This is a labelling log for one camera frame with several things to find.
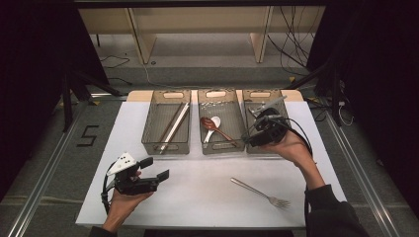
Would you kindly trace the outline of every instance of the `black curtain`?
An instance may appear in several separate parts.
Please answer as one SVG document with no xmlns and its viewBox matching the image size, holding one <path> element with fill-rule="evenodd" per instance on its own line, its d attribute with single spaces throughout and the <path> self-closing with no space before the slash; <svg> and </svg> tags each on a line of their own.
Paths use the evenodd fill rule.
<svg viewBox="0 0 419 237">
<path fill-rule="evenodd" d="M 108 84 L 77 9 L 0 3 L 0 198 L 7 193 L 60 100 L 62 78 L 83 71 Z M 80 87 L 77 93 L 86 97 Z"/>
<path fill-rule="evenodd" d="M 344 70 L 345 94 L 378 158 L 419 217 L 419 15 L 383 1 Z"/>
</svg>

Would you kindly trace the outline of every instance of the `black sleeve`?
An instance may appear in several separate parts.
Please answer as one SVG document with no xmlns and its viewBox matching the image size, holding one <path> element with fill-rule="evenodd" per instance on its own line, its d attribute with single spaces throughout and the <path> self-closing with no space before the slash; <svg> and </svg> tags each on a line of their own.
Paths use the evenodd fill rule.
<svg viewBox="0 0 419 237">
<path fill-rule="evenodd" d="M 354 208 L 346 201 L 336 199 L 330 185 L 307 191 L 305 195 L 311 206 L 308 215 L 310 237 L 369 236 Z"/>
<path fill-rule="evenodd" d="M 114 234 L 100 227 L 93 226 L 90 230 L 89 237 L 118 237 L 118 234 Z"/>
</svg>

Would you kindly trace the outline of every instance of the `white tabletop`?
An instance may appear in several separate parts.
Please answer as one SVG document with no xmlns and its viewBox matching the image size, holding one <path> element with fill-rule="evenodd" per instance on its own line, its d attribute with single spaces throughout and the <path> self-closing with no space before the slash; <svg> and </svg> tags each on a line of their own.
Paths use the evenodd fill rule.
<svg viewBox="0 0 419 237">
<path fill-rule="evenodd" d="M 190 154 L 153 156 L 154 164 L 142 170 L 141 177 L 155 177 L 169 169 L 170 178 L 160 183 L 158 191 L 138 206 L 125 225 L 150 229 L 303 228 L 305 182 L 299 169 L 276 155 L 249 155 L 245 151 L 204 155 L 198 104 L 192 106 Z M 121 106 L 77 224 L 101 225 L 105 221 L 100 193 L 107 169 L 122 153 L 128 152 L 137 161 L 149 157 L 141 144 L 148 107 L 147 102 L 124 102 Z M 337 199 L 345 200 L 307 103 L 286 102 L 286 107 L 289 117 L 307 134 L 325 182 L 332 185 Z M 267 199 L 231 183 L 231 177 L 268 196 L 290 200 L 291 207 L 276 208 Z"/>
</svg>

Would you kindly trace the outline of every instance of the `metal fork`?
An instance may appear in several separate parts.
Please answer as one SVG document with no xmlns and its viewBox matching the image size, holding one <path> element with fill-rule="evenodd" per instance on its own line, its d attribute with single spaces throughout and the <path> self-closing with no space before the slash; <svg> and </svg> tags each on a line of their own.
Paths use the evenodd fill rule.
<svg viewBox="0 0 419 237">
<path fill-rule="evenodd" d="M 279 198 L 276 198 L 276 197 L 269 197 L 269 196 L 263 194 L 262 192 L 260 192 L 258 190 L 255 190 L 254 188 L 250 187 L 249 185 L 244 184 L 243 182 L 241 182 L 241 181 L 239 181 L 239 180 L 237 180 L 235 178 L 231 178 L 230 181 L 232 183 L 238 185 L 238 186 L 241 186 L 241 187 L 243 187 L 243 188 L 245 188 L 245 189 L 247 189 L 249 191 L 252 191 L 252 192 L 254 192 L 254 193 L 256 193 L 256 194 L 258 194 L 260 196 L 263 196 L 263 197 L 267 198 L 269 200 L 269 202 L 272 205 L 276 206 L 276 207 L 279 207 L 279 208 L 287 208 L 291 204 L 289 201 L 284 200 L 284 199 L 279 199 Z"/>
</svg>

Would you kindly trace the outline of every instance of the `black cable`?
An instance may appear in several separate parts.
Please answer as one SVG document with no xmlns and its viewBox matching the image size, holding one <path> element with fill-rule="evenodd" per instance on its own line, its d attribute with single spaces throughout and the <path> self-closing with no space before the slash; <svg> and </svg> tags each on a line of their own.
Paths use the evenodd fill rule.
<svg viewBox="0 0 419 237">
<path fill-rule="evenodd" d="M 268 39 L 271 41 L 271 43 L 274 45 L 274 47 L 280 52 L 285 54 L 289 59 L 291 59 L 292 61 L 296 62 L 298 65 L 300 65 L 301 67 L 304 67 L 304 64 L 300 63 L 299 61 L 297 61 L 295 58 L 293 58 L 291 55 L 287 54 L 285 51 L 283 51 L 281 48 L 279 48 L 274 41 L 271 39 L 271 37 L 268 35 Z"/>
<path fill-rule="evenodd" d="M 296 62 L 297 64 L 299 64 L 300 66 L 302 66 L 302 67 L 304 67 L 305 68 L 305 66 L 303 65 L 303 64 L 300 64 L 300 62 L 298 62 L 295 58 L 293 58 L 292 56 L 290 56 L 289 54 L 287 54 L 285 51 L 284 51 L 284 46 L 285 46 L 285 44 L 287 43 L 287 39 L 286 39 L 286 41 L 284 42 L 284 45 L 283 45 L 283 48 L 279 48 L 275 43 L 274 43 L 274 41 L 271 39 L 271 37 L 268 35 L 268 39 L 271 41 L 271 43 L 274 45 L 274 47 L 280 52 L 280 64 L 281 64 L 281 67 L 283 68 L 283 70 L 284 71 L 286 71 L 286 72 L 288 72 L 288 73 L 290 73 L 290 74 L 295 74 L 295 75 L 298 75 L 298 76 L 306 76 L 306 75 L 304 75 L 304 74 L 300 74 L 300 73 L 297 73 L 297 72 L 293 72 L 293 71 L 288 71 L 287 69 L 286 69 L 286 67 L 283 65 L 283 54 L 285 54 L 288 58 L 291 58 L 294 62 Z"/>
<path fill-rule="evenodd" d="M 111 168 L 114 166 L 115 162 L 111 164 L 111 166 L 108 168 L 108 171 L 111 170 Z M 109 205 L 109 201 L 108 201 L 108 191 L 106 189 L 106 184 L 108 182 L 108 175 L 105 175 L 105 179 L 104 179 L 104 185 L 103 185 L 103 189 L 102 189 L 102 193 L 101 193 L 101 198 L 102 198 L 102 204 L 105 207 L 105 211 L 108 214 L 109 213 L 109 209 L 110 209 L 110 205 Z"/>
<path fill-rule="evenodd" d="M 295 12 L 296 12 L 296 6 L 294 6 L 293 7 L 293 14 L 294 14 L 294 16 L 293 16 L 293 18 L 295 17 Z M 305 57 L 305 61 L 307 61 L 308 60 L 308 52 L 307 51 L 305 51 L 303 48 L 302 48 L 302 46 L 301 46 L 301 44 L 300 44 L 300 41 L 299 40 L 297 40 L 296 39 L 296 37 L 295 37 L 295 29 L 294 29 L 294 26 L 293 26 L 293 38 L 295 39 L 295 42 L 296 42 L 296 44 L 298 45 L 298 48 L 301 50 L 301 52 L 302 52 L 302 55 Z"/>
<path fill-rule="evenodd" d="M 303 13 L 304 13 L 304 11 L 305 11 L 305 7 L 306 7 L 306 6 L 304 6 L 304 7 L 302 8 L 302 10 L 301 10 L 301 14 L 299 14 L 299 21 L 298 21 L 298 25 L 296 25 L 296 31 L 298 32 L 298 42 L 301 42 L 301 40 L 299 40 L 299 25 L 301 24 L 302 14 L 303 14 Z"/>
<path fill-rule="evenodd" d="M 305 35 L 305 37 L 300 42 L 303 42 L 308 37 L 308 35 L 311 35 L 311 37 L 314 39 L 314 34 L 311 32 L 311 30 L 313 29 L 314 24 L 317 21 L 318 14 L 320 13 L 320 8 L 321 8 L 321 6 L 318 6 L 317 7 L 317 13 L 316 13 L 316 15 L 314 17 L 313 24 L 311 25 L 310 29 L 308 29 L 308 33 Z"/>
<path fill-rule="evenodd" d="M 128 81 L 126 81 L 126 80 L 124 80 L 123 78 L 120 78 L 120 77 L 110 77 L 108 79 L 109 80 L 120 80 L 120 81 L 123 81 L 123 82 L 129 84 L 130 86 L 132 86 L 132 82 L 128 82 Z"/>
<path fill-rule="evenodd" d="M 324 115 L 322 119 L 318 119 L 322 114 L 324 114 L 327 110 L 322 110 L 315 118 L 314 121 L 325 121 L 327 118 L 327 115 Z"/>
<path fill-rule="evenodd" d="M 288 120 L 291 120 L 291 121 L 293 121 L 298 127 L 299 127 L 299 129 L 302 131 L 302 133 L 304 134 L 304 136 L 305 136 L 305 139 L 301 136 L 301 134 L 299 134 L 296 130 L 294 130 L 293 128 L 291 128 L 291 127 L 289 127 L 288 128 L 288 130 L 289 131 L 291 131 L 292 133 L 294 133 L 296 136 L 298 136 L 301 140 L 302 140 L 302 142 L 304 142 L 304 144 L 305 144 L 305 146 L 307 147 L 307 149 L 308 149 L 308 152 L 310 153 L 310 155 L 311 155 L 311 157 L 313 156 L 313 151 L 312 151 L 312 149 L 311 149 L 311 144 L 310 144 L 310 141 L 308 140 L 308 137 L 307 137 L 307 135 L 305 134 L 305 131 L 302 129 L 302 127 L 298 124 L 298 122 L 296 122 L 294 119 L 292 119 L 292 118 L 286 118 L 286 119 L 288 119 Z M 308 186 L 305 186 L 305 191 L 307 192 L 308 191 Z M 304 197 L 304 221 L 305 221 L 305 231 L 306 231 L 306 236 L 308 237 L 309 236 L 309 233 L 310 233 L 310 227 L 309 227 L 309 224 L 308 224 L 308 214 L 309 214 L 309 202 L 308 202 L 308 199 L 307 199 L 307 196 L 305 196 Z"/>
<path fill-rule="evenodd" d="M 124 65 L 124 64 L 126 64 L 127 62 L 129 62 L 129 58 L 127 58 L 127 57 L 118 57 L 118 56 L 113 56 L 113 55 L 110 55 L 110 56 L 105 57 L 104 59 L 101 59 L 101 62 L 103 62 L 103 61 L 107 60 L 107 59 L 108 59 L 108 58 L 110 58 L 110 57 L 114 57 L 114 58 L 118 58 L 118 59 L 123 59 L 123 60 L 125 60 L 125 61 L 124 61 L 124 62 L 122 62 L 122 63 L 120 63 L 120 64 L 117 64 L 117 65 L 115 65 L 115 66 L 104 66 L 105 68 L 116 68 L 116 67 L 118 67 L 118 66 Z"/>
<path fill-rule="evenodd" d="M 293 44 L 295 45 L 295 49 L 296 49 L 296 54 L 297 54 L 297 57 L 298 57 L 298 59 L 301 61 L 301 63 L 302 63 L 302 60 L 301 60 L 301 58 L 299 57 L 299 54 L 298 54 L 298 48 L 299 48 L 299 50 L 301 50 L 301 52 L 303 52 L 303 53 L 308 53 L 308 52 L 306 52 L 304 49 L 302 49 L 302 47 L 301 47 L 301 45 L 299 44 L 299 42 L 296 40 L 296 37 L 295 37 L 295 33 L 294 33 L 294 31 L 293 31 L 293 26 L 291 27 L 290 26 L 290 24 L 289 24 L 289 22 L 288 22 L 288 20 L 287 20 L 287 18 L 286 18 L 286 15 L 284 14 L 284 11 L 283 11 L 283 7 L 280 7 L 280 10 L 281 10 L 281 13 L 283 14 L 283 18 L 284 18 L 284 20 L 285 20 L 285 22 L 286 22 L 286 24 L 287 24 L 287 27 L 288 27 L 288 29 L 289 29 L 289 32 L 287 33 L 287 37 L 293 42 Z M 294 18 L 294 11 L 295 11 L 295 9 L 294 8 L 292 8 L 292 22 L 293 22 L 293 18 Z"/>
</svg>

